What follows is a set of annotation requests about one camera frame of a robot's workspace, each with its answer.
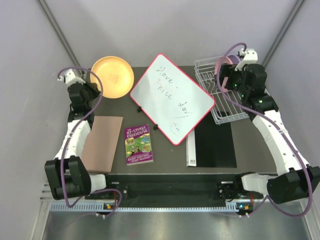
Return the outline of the pink plate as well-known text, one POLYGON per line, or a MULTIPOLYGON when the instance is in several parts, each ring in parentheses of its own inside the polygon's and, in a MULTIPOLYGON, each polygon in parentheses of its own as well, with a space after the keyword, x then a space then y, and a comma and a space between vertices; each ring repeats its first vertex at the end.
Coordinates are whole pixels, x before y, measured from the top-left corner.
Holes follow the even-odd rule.
POLYGON ((225 77, 223 80, 222 80, 222 83, 220 83, 220 78, 217 77, 217 74, 220 72, 219 71, 219 67, 223 64, 227 64, 227 65, 232 65, 233 62, 232 60, 227 56, 223 59, 223 57, 220 57, 218 59, 218 61, 216 62, 216 65, 215 65, 215 69, 214 69, 214 75, 215 75, 215 80, 216 80, 216 84, 220 84, 221 86, 221 89, 222 89, 222 92, 223 93, 226 93, 228 91, 228 89, 226 88, 226 82, 228 81, 228 78, 225 77))

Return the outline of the yellow plate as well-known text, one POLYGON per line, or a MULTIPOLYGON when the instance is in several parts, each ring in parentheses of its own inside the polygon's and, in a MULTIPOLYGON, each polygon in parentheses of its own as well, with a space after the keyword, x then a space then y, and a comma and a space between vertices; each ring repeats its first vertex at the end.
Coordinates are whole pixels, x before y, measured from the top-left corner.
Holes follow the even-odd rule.
POLYGON ((121 98, 129 93, 134 85, 133 69, 124 59, 117 56, 105 56, 97 60, 91 71, 99 77, 103 91, 93 74, 90 74, 90 82, 97 84, 98 90, 105 98, 121 98))

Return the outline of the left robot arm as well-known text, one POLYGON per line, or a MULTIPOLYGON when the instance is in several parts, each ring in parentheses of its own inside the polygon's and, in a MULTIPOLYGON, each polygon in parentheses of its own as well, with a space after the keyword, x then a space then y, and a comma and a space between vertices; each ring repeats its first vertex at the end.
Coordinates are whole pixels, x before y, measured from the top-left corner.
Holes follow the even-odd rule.
POLYGON ((92 101, 100 95, 97 84, 75 82, 67 88, 71 104, 67 119, 67 133, 59 152, 53 160, 45 163, 44 170, 55 200, 67 197, 76 198, 97 192, 102 198, 109 198, 114 191, 105 175, 90 175, 86 170, 81 155, 89 135, 94 114, 92 101))

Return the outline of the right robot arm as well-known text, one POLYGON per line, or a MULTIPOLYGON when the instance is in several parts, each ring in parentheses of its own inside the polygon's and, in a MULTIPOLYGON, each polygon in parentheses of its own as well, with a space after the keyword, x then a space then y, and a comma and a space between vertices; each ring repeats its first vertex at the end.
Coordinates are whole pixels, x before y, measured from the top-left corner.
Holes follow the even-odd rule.
POLYGON ((311 167, 299 154, 286 132, 279 107, 265 92, 267 73, 256 63, 246 64, 241 70, 235 64, 216 66, 216 82, 221 90, 239 92, 242 108, 262 135, 276 165, 277 176, 243 173, 236 177, 233 192, 245 198, 251 192, 268 195, 276 204, 303 198, 312 198, 318 180, 318 167, 311 167))

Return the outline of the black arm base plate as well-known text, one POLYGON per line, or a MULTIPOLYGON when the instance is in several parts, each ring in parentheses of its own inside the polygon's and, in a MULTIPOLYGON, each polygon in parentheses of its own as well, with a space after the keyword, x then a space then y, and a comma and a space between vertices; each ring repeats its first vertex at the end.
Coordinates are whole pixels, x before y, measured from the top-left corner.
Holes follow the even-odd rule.
POLYGON ((219 197, 217 185, 231 182, 232 173, 107 174, 107 186, 119 189, 126 199, 139 196, 219 197))

